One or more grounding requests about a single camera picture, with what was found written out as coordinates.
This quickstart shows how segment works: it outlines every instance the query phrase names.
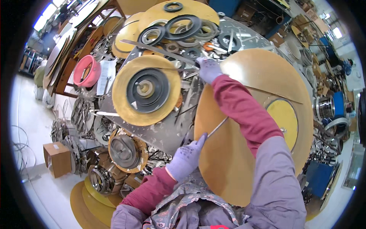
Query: purple work glove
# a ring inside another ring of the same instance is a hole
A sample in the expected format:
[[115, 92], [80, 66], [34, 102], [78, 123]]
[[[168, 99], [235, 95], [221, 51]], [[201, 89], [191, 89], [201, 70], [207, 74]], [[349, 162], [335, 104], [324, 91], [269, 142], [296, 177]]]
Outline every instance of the purple work glove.
[[207, 133], [204, 133], [198, 141], [192, 141], [191, 144], [177, 149], [172, 161], [165, 167], [173, 179], [179, 182], [198, 167], [199, 155], [206, 139]]
[[212, 84], [218, 76], [223, 74], [219, 64], [214, 59], [199, 57], [196, 62], [200, 65], [199, 77], [208, 84]]

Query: white floor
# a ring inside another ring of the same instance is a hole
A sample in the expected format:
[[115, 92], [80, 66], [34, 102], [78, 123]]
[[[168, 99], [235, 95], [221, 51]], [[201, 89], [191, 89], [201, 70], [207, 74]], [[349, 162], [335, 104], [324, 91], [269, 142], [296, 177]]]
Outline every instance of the white floor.
[[32, 78], [17, 75], [11, 96], [12, 141], [26, 143], [22, 153], [15, 152], [15, 163], [20, 166], [21, 158], [26, 163], [23, 171], [24, 187], [34, 208], [48, 228], [81, 228], [70, 207], [70, 193], [78, 182], [84, 180], [74, 174], [54, 179], [45, 166], [43, 144], [51, 142], [51, 126], [55, 118], [52, 110], [36, 100]]

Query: red sleeve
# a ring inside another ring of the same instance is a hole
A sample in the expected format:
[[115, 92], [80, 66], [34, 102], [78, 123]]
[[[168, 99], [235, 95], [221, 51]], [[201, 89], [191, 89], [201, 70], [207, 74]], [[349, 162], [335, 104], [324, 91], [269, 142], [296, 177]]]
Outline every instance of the red sleeve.
[[220, 110], [240, 125], [254, 157], [265, 140], [274, 136], [283, 137], [273, 118], [240, 82], [223, 74], [212, 82], [212, 88]]
[[155, 168], [153, 174], [145, 176], [140, 187], [128, 194], [120, 204], [135, 207], [150, 216], [163, 197], [173, 193], [175, 184], [177, 182], [168, 175], [164, 167]]

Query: pink bucket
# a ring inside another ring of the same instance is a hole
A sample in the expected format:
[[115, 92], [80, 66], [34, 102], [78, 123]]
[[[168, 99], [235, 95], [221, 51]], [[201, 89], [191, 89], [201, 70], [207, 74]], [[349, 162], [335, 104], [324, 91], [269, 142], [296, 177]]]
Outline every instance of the pink bucket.
[[92, 87], [98, 81], [100, 72], [100, 63], [96, 62], [92, 55], [84, 56], [75, 67], [74, 84], [78, 87]]

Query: person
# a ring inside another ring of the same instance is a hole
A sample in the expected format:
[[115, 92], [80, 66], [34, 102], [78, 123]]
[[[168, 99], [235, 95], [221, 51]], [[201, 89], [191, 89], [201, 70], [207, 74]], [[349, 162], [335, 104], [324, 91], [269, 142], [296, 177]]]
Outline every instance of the person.
[[256, 158], [249, 205], [234, 211], [204, 182], [198, 169], [204, 133], [178, 148], [165, 167], [143, 178], [117, 206], [111, 228], [304, 228], [305, 205], [283, 133], [245, 86], [223, 74], [215, 60], [197, 62], [200, 77], [212, 86], [221, 111], [240, 125]]
[[43, 98], [43, 93], [44, 93], [44, 89], [43, 89], [43, 78], [45, 75], [45, 68], [46, 68], [46, 64], [47, 64], [47, 60], [46, 61], [42, 61], [41, 65], [36, 69], [35, 73], [34, 73], [34, 95], [36, 96], [37, 100], [42, 100]]
[[344, 60], [341, 58], [339, 60], [339, 65], [337, 66], [340, 69], [342, 75], [350, 75], [352, 72], [353, 60], [348, 59]]

